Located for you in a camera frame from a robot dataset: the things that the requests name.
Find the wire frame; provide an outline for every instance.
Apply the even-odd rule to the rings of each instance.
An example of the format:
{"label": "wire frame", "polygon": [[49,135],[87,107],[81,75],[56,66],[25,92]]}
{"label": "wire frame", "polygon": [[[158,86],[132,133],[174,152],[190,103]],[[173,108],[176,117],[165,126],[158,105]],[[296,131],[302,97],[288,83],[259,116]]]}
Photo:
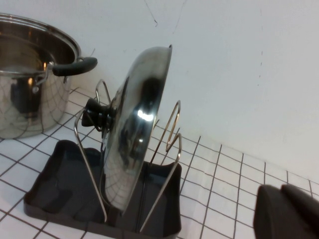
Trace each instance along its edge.
{"label": "wire frame", "polygon": [[[96,88],[95,88],[95,94],[96,94],[97,101],[100,103],[99,87],[100,87],[101,84],[104,85],[104,89],[105,89],[106,95],[107,95],[107,97],[108,97],[109,103],[111,103],[109,91],[108,91],[108,88],[107,88],[107,86],[106,86],[106,83],[105,83],[105,81],[103,81],[103,79],[101,79],[101,80],[99,81],[99,83],[96,85]],[[99,199],[99,203],[100,203],[100,206],[101,206],[101,208],[102,208],[103,215],[104,215],[104,222],[106,222],[106,221],[107,221],[107,213],[106,213],[105,205],[104,205],[104,203],[103,203],[103,198],[102,198],[102,196],[101,196],[99,187],[98,187],[98,185],[96,184],[96,182],[95,182],[95,180],[94,180],[93,172],[92,172],[92,170],[91,170],[91,167],[90,167],[90,164],[89,164],[89,161],[88,161],[88,157],[87,157],[87,155],[86,155],[86,153],[85,153],[85,149],[84,149],[84,147],[83,147],[83,145],[82,145],[82,142],[81,142],[81,139],[80,139],[80,136],[79,136],[79,132],[78,132],[78,124],[79,124],[80,118],[81,118],[81,116],[83,115],[84,111],[85,111],[85,109],[82,109],[82,110],[78,113],[78,115],[77,115],[77,117],[76,117],[76,120],[75,120],[75,122],[74,122],[74,134],[75,134],[76,140],[78,141],[78,145],[79,145],[79,148],[80,148],[82,157],[83,157],[83,159],[84,159],[85,165],[86,165],[86,167],[87,167],[87,169],[88,169],[88,172],[89,172],[91,181],[92,181],[92,183],[93,183],[94,190],[95,190],[96,195],[97,195],[97,197],[98,197],[98,199]],[[96,128],[97,131],[101,131],[101,129],[100,129],[99,127],[97,127],[97,125],[95,125],[94,127]]]}
{"label": "wire frame", "polygon": [[144,229],[145,225],[147,224],[147,222],[148,222],[148,220],[149,220],[149,218],[150,218],[150,216],[151,216],[151,214],[152,214],[154,208],[155,208],[156,205],[158,204],[158,202],[159,202],[159,200],[160,200],[160,198],[161,198],[161,196],[162,196],[162,194],[163,194],[163,192],[164,192],[166,186],[168,185],[168,183],[169,183],[169,181],[170,181],[170,178],[172,177],[172,175],[173,175],[173,173],[174,173],[174,171],[175,171],[175,169],[176,169],[176,167],[177,167],[177,165],[178,165],[179,159],[180,159],[180,154],[181,154],[181,150],[182,150],[182,148],[181,148],[181,139],[182,139],[181,134],[178,133],[177,135],[175,135],[174,139],[171,141],[171,137],[172,137],[172,134],[173,134],[173,132],[174,132],[176,123],[177,123],[178,118],[179,118],[179,113],[180,113],[180,101],[177,101],[177,103],[176,103],[176,105],[175,105],[175,107],[174,107],[174,109],[173,109],[173,111],[172,111],[172,113],[171,113],[171,115],[170,115],[170,117],[169,117],[169,120],[168,120],[168,122],[167,122],[167,124],[166,124],[165,130],[164,130],[163,134],[161,135],[161,138],[160,138],[159,143],[158,143],[158,145],[157,145],[157,147],[156,147],[156,150],[155,150],[155,152],[154,152],[154,154],[153,154],[153,157],[152,157],[152,159],[151,159],[151,161],[150,161],[150,166],[152,166],[152,164],[153,164],[153,160],[154,160],[154,158],[155,158],[155,155],[156,155],[156,153],[157,153],[157,151],[158,151],[158,149],[159,149],[160,144],[161,144],[162,141],[163,141],[163,138],[164,138],[164,136],[165,136],[165,133],[167,132],[167,129],[168,129],[168,127],[169,127],[169,125],[170,125],[170,122],[171,122],[171,120],[172,120],[172,118],[173,118],[173,116],[174,116],[174,114],[175,114],[176,111],[177,111],[177,113],[176,113],[176,116],[175,116],[173,125],[172,125],[172,127],[171,127],[171,130],[170,130],[170,133],[169,133],[169,136],[168,136],[168,140],[167,140],[166,148],[165,148],[166,154],[165,154],[163,160],[166,159],[167,154],[169,153],[170,149],[173,147],[173,145],[174,145],[176,142],[178,142],[178,153],[177,153],[177,156],[176,156],[176,159],[175,159],[175,162],[174,162],[174,165],[173,165],[172,169],[170,170],[170,172],[169,172],[169,174],[168,174],[168,176],[167,176],[167,178],[166,178],[166,180],[165,180],[165,182],[164,182],[162,188],[160,189],[159,194],[158,194],[158,196],[156,197],[155,202],[154,202],[154,204],[153,204],[152,207],[151,207],[151,210],[149,211],[149,214],[147,215],[145,221],[143,222],[143,225],[142,225],[142,227],[141,227],[141,229],[140,229],[140,233],[143,231],[143,229]]}

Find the lid holder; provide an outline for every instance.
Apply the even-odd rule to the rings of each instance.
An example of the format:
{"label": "lid holder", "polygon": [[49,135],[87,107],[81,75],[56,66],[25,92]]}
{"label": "lid holder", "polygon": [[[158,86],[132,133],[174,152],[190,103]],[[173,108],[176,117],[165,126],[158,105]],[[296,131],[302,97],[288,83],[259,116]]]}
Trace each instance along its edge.
{"label": "lid holder", "polygon": [[[105,89],[105,92],[106,92],[108,101],[109,101],[109,103],[111,103],[110,95],[109,95],[109,92],[108,92],[107,85],[106,85],[105,81],[103,81],[102,79],[101,79],[101,80],[99,81],[99,83],[97,84],[96,90],[95,90],[97,102],[98,102],[99,104],[101,103],[101,101],[100,101],[100,96],[99,96],[99,86],[100,86],[101,84],[104,85],[104,89]],[[99,199],[99,203],[100,203],[100,205],[101,205],[101,208],[102,208],[102,211],[103,211],[103,214],[104,214],[104,222],[106,222],[106,221],[107,221],[107,213],[106,213],[105,205],[104,205],[104,203],[103,203],[104,200],[103,200],[102,195],[101,195],[101,193],[100,193],[99,187],[98,187],[98,185],[96,184],[96,182],[95,182],[95,180],[94,180],[93,173],[92,173],[92,170],[91,170],[91,168],[90,168],[87,155],[86,155],[86,153],[85,153],[85,149],[84,149],[84,147],[83,147],[83,145],[82,145],[82,142],[81,142],[81,139],[80,139],[80,136],[79,136],[79,133],[78,133],[78,123],[79,123],[79,120],[80,120],[81,116],[83,115],[83,113],[84,113],[85,111],[86,111],[86,108],[82,109],[82,110],[78,113],[77,118],[76,118],[76,120],[75,120],[75,122],[74,122],[74,133],[75,133],[75,136],[76,136],[76,139],[77,139],[77,142],[78,142],[78,145],[79,145],[81,154],[82,154],[83,159],[84,159],[84,161],[85,161],[86,167],[87,167],[87,169],[88,169],[88,171],[89,171],[90,178],[91,178],[91,181],[92,181],[92,183],[93,183],[95,192],[96,192],[97,197],[98,197],[98,199]],[[168,122],[167,122],[167,124],[166,124],[166,127],[165,127],[165,129],[164,129],[164,132],[163,132],[163,134],[161,135],[161,138],[160,138],[160,140],[159,140],[159,143],[158,143],[158,145],[157,145],[157,147],[156,147],[156,149],[155,149],[155,151],[154,151],[154,154],[153,154],[153,156],[152,156],[152,159],[151,159],[151,161],[150,161],[149,166],[151,167],[152,164],[153,164],[153,160],[154,160],[154,158],[155,158],[155,155],[157,154],[157,151],[158,151],[158,149],[159,149],[159,146],[160,146],[160,144],[161,144],[162,141],[163,141],[163,138],[164,138],[164,136],[165,136],[165,134],[166,134],[166,132],[167,132],[167,129],[168,129],[168,127],[169,127],[169,125],[170,125],[170,123],[171,123],[171,121],[172,121],[174,115],[175,115],[175,118],[174,118],[174,121],[173,121],[173,123],[172,123],[172,127],[171,127],[171,129],[169,130],[170,133],[169,133],[168,140],[167,140],[167,142],[166,142],[166,147],[165,147],[166,154],[165,154],[165,156],[164,156],[163,161],[166,159],[166,157],[167,157],[167,155],[168,155],[170,149],[175,145],[176,142],[178,142],[178,147],[177,147],[177,148],[178,148],[178,153],[177,153],[177,156],[176,156],[176,159],[175,159],[175,162],[174,162],[174,165],[173,165],[171,171],[169,172],[169,174],[168,174],[168,176],[167,176],[167,178],[166,178],[166,180],[165,180],[165,182],[164,182],[162,188],[160,189],[160,192],[159,192],[157,198],[155,199],[155,201],[154,201],[154,203],[153,203],[153,205],[152,205],[152,207],[151,207],[151,209],[150,209],[150,211],[149,211],[149,213],[148,213],[146,219],[145,219],[144,222],[143,222],[143,225],[141,226],[140,233],[141,233],[141,232],[143,231],[143,229],[145,228],[145,225],[147,224],[147,222],[148,222],[148,220],[149,220],[149,218],[150,218],[150,216],[151,216],[151,214],[152,214],[154,208],[156,207],[157,203],[159,202],[159,200],[160,200],[160,198],[161,198],[161,196],[162,196],[162,194],[163,194],[163,192],[164,192],[166,186],[168,185],[168,183],[169,183],[169,181],[170,181],[170,179],[171,179],[171,177],[172,177],[172,175],[173,175],[173,173],[174,173],[174,171],[175,171],[175,169],[176,169],[176,167],[177,167],[177,165],[178,165],[179,159],[180,159],[180,154],[181,154],[181,151],[182,151],[182,144],[181,144],[182,136],[181,136],[181,134],[180,134],[180,133],[176,134],[175,137],[174,137],[173,140],[172,140],[172,135],[173,135],[174,129],[175,129],[175,127],[176,127],[176,124],[177,124],[177,121],[178,121],[178,118],[179,118],[179,114],[180,114],[180,101],[177,101],[177,103],[176,103],[176,105],[175,105],[175,107],[174,107],[174,109],[173,109],[173,111],[172,111],[172,113],[171,113],[171,115],[170,115],[170,117],[169,117],[169,120],[168,120]],[[97,131],[101,131],[101,130],[102,130],[99,125],[96,125],[95,120],[93,120],[93,119],[91,118],[90,114],[86,114],[85,117],[87,117],[86,120],[87,120],[87,121],[90,121]]]}

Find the pot handle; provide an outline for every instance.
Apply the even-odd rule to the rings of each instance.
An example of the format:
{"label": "pot handle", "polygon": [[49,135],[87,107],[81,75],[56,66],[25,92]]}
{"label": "pot handle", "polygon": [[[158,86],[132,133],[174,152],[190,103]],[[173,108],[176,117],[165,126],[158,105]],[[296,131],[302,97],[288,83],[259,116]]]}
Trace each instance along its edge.
{"label": "pot handle", "polygon": [[95,57],[84,57],[81,59],[82,61],[72,64],[55,65],[52,67],[52,72],[55,76],[74,76],[89,72],[98,64],[98,59]]}

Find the tiled countertop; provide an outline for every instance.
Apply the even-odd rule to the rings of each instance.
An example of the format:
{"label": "tiled countertop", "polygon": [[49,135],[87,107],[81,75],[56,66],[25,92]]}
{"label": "tiled countertop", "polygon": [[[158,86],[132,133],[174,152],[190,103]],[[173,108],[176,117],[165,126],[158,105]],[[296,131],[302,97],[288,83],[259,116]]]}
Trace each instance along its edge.
{"label": "tiled countertop", "polygon": [[[60,123],[48,132],[24,139],[0,142],[0,238],[2,239],[106,239],[101,235],[30,218],[23,212],[23,196],[44,168],[58,140],[75,140],[75,115],[89,97],[82,89],[70,94],[66,113]],[[153,155],[163,132],[161,120],[154,129],[146,160]],[[252,222],[257,189],[261,184],[280,187],[293,184],[319,199],[319,184],[297,176],[273,164],[212,142],[200,135],[185,137],[180,211],[180,239],[253,239]],[[100,133],[92,127],[79,126],[85,147],[100,149]],[[155,163],[161,164],[164,146],[159,148]],[[171,163],[176,149],[163,162]]]}

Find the pot rim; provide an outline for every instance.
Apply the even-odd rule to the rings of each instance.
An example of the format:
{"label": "pot rim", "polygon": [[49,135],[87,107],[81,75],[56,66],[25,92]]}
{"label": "pot rim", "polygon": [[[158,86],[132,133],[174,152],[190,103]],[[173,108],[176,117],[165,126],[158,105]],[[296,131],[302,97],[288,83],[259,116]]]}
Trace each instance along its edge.
{"label": "pot rim", "polygon": [[[49,25],[47,23],[44,23],[32,18],[23,17],[19,15],[14,15],[14,14],[1,13],[1,12],[0,12],[0,22],[10,22],[13,24],[25,25],[28,27],[45,31],[48,34],[54,35],[55,37],[59,38],[61,41],[64,41],[70,46],[70,48],[74,51],[74,53],[77,54],[77,58],[74,59],[74,62],[76,62],[77,59],[81,56],[81,48],[79,44],[76,42],[76,40],[73,37],[71,37],[69,34],[67,34],[66,32],[58,29],[57,27],[54,27],[52,25]],[[0,74],[13,75],[13,76],[28,75],[31,77],[36,77],[40,75],[45,75],[45,70],[34,71],[34,72],[13,72],[13,71],[0,70]]]}

